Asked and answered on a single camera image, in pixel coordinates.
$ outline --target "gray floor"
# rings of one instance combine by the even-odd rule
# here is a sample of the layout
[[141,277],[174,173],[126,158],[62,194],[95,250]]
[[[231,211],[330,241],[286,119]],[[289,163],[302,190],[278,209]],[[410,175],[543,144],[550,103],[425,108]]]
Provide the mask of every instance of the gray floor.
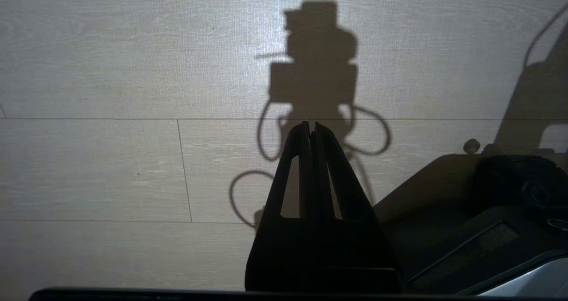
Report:
[[[303,1],[0,0],[0,299],[243,289],[254,230],[229,188],[268,174],[235,184],[254,222],[277,165],[257,128],[277,158],[290,111],[261,119],[270,65],[292,62],[284,11]],[[568,13],[547,24],[568,0],[333,1],[357,38],[343,141],[372,204],[469,139],[566,165]]]

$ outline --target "wood grain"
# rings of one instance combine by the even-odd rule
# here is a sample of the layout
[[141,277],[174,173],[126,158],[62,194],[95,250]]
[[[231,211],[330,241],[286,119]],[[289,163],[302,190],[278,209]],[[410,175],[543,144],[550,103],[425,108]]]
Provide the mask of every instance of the wood grain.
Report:
[[[9,118],[258,118],[270,63],[290,59],[257,56],[286,49],[284,11],[302,1],[0,0],[0,99]],[[501,119],[566,0],[334,1],[358,40],[356,104],[388,119]],[[565,83],[523,99],[540,111],[517,118],[549,117]]]
[[57,286],[243,290],[253,239],[238,224],[0,222],[0,299]]
[[[431,175],[432,180],[426,180],[426,185],[422,180],[421,192],[432,198],[461,194],[479,153],[493,143],[501,126],[499,121],[488,120],[391,120],[387,123],[391,133],[388,149],[379,155],[365,155],[362,151],[373,153],[385,145],[385,130],[377,121],[360,119],[343,137],[338,133],[342,127],[340,121],[320,122],[335,131],[338,140],[344,144],[351,166],[372,204],[385,198],[422,168],[439,162],[439,158],[442,158],[442,164],[435,165],[434,178]],[[229,201],[229,188],[235,182],[236,208],[247,222],[254,223],[272,183],[266,174],[274,174],[277,162],[262,157],[257,147],[257,125],[258,120],[179,121],[194,222],[241,222]],[[524,133],[533,131],[533,125],[539,127],[540,121],[510,123],[510,127],[517,127],[511,130],[517,135],[510,135],[510,142],[499,151],[534,153],[537,149],[531,149],[533,139],[538,139],[541,152],[544,148],[550,149],[546,153],[565,152],[566,123],[555,126],[556,133],[546,133],[544,138]],[[269,155],[277,155],[282,143],[278,121],[266,120],[262,131],[263,147]],[[479,142],[478,154],[466,155],[463,147],[469,139]],[[237,178],[249,171],[252,172]]]
[[176,121],[0,121],[0,220],[189,222]]

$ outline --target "wooden floor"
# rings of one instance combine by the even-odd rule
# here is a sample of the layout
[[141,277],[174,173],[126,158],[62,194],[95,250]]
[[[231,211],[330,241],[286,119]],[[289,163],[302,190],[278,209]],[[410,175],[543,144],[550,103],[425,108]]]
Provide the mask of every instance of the wooden floor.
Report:
[[0,300],[243,289],[245,222],[303,119],[335,131],[381,220],[416,208],[389,194],[419,171],[420,201],[453,196],[483,149],[568,166],[568,0],[325,0],[356,85],[286,101],[284,12],[310,1],[0,0]]

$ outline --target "floor plank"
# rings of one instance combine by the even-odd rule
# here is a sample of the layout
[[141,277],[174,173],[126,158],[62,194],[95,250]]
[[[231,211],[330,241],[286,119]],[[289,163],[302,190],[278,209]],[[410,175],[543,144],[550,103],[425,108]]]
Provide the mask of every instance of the floor plank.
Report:
[[253,239],[238,224],[0,222],[0,299],[55,286],[242,290]]
[[[0,0],[0,99],[9,118],[258,118],[270,63],[290,62],[258,56],[286,49],[284,11],[302,1]],[[566,0],[335,1],[358,40],[355,104],[388,119],[501,119]],[[550,107],[566,99],[559,83],[539,98],[535,85],[521,104],[538,111],[512,115],[568,119]],[[283,89],[306,93],[295,88]]]
[[[186,176],[194,222],[246,222],[254,223],[262,210],[270,185],[271,175],[276,171],[278,157],[263,158],[257,145],[258,120],[180,120],[179,127],[186,164]],[[385,147],[384,127],[371,119],[360,119],[351,130],[337,120],[321,120],[329,126],[351,158],[351,165],[372,204],[403,184],[416,172],[431,162],[442,158],[438,165],[437,178],[432,182],[446,184],[429,196],[452,195],[464,185],[467,176],[473,173],[479,154],[493,143],[501,126],[491,120],[391,120],[388,121],[391,141]],[[541,131],[541,121],[512,121],[507,123],[509,135],[503,138],[500,153],[528,154],[537,149],[541,152],[564,153],[568,122],[556,125],[552,131]],[[479,150],[467,155],[464,145],[469,139],[476,139]],[[278,154],[282,139],[278,121],[263,123],[261,144],[268,155]],[[229,199],[233,188],[232,206]]]
[[189,222],[175,120],[0,121],[0,220]]

